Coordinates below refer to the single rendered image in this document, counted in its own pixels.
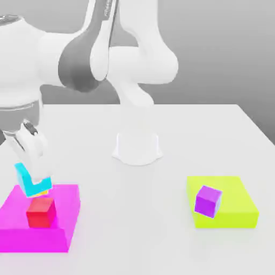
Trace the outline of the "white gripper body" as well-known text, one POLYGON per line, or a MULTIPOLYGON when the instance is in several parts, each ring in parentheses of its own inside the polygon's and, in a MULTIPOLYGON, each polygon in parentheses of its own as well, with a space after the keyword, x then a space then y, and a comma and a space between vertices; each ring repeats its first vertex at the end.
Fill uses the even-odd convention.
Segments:
POLYGON ((17 131, 4 131, 6 141, 31 176, 33 184, 52 175, 48 142, 33 124, 21 124, 17 131))

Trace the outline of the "small cyan cube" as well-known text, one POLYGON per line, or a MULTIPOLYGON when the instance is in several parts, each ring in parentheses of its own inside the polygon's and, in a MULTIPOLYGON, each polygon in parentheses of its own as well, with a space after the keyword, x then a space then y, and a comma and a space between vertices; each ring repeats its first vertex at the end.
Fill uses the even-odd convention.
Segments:
POLYGON ((28 198, 42 191, 49 191, 52 188, 52 181, 50 177, 41 180, 37 184, 34 184, 31 175, 22 163, 16 163, 15 170, 17 173, 19 186, 28 198))

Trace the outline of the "small red cube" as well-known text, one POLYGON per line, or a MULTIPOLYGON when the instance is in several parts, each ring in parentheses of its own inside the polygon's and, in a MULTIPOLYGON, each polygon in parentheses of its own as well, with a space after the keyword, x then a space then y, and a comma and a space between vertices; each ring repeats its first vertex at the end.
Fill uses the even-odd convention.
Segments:
POLYGON ((26 211, 30 228, 50 228, 56 217, 56 208, 53 198, 33 198, 26 211))

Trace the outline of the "small purple cube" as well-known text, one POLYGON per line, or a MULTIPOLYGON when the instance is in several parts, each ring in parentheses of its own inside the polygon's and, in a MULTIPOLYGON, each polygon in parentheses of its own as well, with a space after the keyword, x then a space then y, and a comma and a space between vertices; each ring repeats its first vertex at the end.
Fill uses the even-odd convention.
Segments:
POLYGON ((214 218, 221 204, 222 191, 203 185, 196 195, 194 211, 214 218))

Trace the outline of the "large magenta box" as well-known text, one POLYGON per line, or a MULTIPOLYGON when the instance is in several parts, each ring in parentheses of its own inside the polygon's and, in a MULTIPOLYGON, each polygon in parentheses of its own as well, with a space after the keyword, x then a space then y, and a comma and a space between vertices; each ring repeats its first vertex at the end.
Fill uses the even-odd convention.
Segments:
POLYGON ((68 252, 81 206, 78 185, 53 185, 45 197, 54 199, 56 218, 49 228, 31 228, 32 199, 15 185, 0 207, 0 252, 68 252))

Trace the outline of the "large yellow-green box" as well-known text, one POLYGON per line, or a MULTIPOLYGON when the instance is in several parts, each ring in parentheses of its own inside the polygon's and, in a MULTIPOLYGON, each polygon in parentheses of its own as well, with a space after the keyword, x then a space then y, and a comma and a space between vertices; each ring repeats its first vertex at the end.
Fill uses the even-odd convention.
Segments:
POLYGON ((238 176, 188 176, 186 191, 196 228, 255 228, 259 211, 238 176), (203 185, 222 191, 221 204, 212 219, 194 211, 203 185))

